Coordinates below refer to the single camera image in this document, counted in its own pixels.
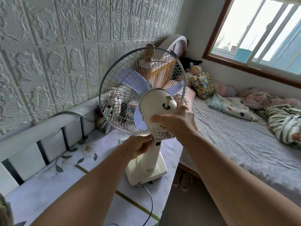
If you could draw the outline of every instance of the desk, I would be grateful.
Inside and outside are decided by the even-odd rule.
[[[30,225],[52,202],[115,150],[119,139],[128,136],[129,134],[118,130],[113,130],[106,136],[94,130],[85,141],[75,144],[71,151],[64,152],[57,160],[13,190],[6,196],[6,200],[11,204],[14,223],[25,221],[25,226]],[[168,173],[154,180],[153,184],[145,184],[153,198],[153,215],[147,226],[154,226],[160,220],[182,149],[175,138],[162,141],[161,154]],[[148,218],[147,210],[151,210],[149,195],[142,187],[131,186],[124,174],[104,225],[142,225]]]

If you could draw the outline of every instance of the desk fan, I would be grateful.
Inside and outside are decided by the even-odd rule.
[[[150,122],[153,114],[170,114],[186,93],[186,75],[174,52],[161,48],[135,49],[120,57],[100,84],[103,116],[114,128],[130,134],[153,136],[149,150],[129,162],[131,185],[146,183],[167,173],[160,153],[161,140],[174,138],[165,127]]]

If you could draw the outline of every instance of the plaid pillow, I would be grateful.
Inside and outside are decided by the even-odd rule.
[[[208,97],[215,94],[216,89],[214,83],[206,71],[203,71],[196,76],[192,76],[190,79],[195,91],[202,100],[206,100]]]

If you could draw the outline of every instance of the left arm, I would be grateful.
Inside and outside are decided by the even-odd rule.
[[[31,226],[102,225],[129,161],[145,153],[151,140],[151,135],[130,136],[54,201]]]

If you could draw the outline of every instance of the silver brick wallpaper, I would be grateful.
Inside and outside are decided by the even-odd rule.
[[[183,0],[0,0],[0,135],[95,96],[110,64],[172,34]]]

